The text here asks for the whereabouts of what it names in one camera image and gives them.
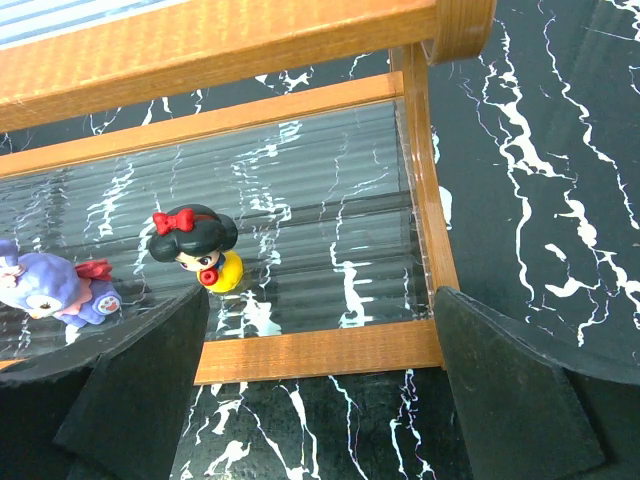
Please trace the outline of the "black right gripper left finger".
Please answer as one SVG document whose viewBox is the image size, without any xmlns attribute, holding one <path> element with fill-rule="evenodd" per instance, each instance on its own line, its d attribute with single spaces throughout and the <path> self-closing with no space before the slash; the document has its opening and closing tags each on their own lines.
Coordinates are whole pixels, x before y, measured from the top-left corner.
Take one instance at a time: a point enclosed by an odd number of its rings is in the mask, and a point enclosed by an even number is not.
<svg viewBox="0 0 640 480">
<path fill-rule="evenodd" d="M 208 315 L 208 294 L 192 287 L 2 369 L 2 478 L 168 478 Z"/>
</svg>

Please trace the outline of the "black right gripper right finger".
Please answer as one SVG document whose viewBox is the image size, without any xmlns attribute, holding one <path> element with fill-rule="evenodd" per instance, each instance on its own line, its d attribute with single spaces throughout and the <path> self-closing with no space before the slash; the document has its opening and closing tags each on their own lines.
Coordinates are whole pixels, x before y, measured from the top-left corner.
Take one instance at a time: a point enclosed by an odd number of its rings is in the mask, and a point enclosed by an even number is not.
<svg viewBox="0 0 640 480">
<path fill-rule="evenodd" d="M 451 287 L 434 314 L 477 479 L 636 479 L 639 368 Z"/>
</svg>

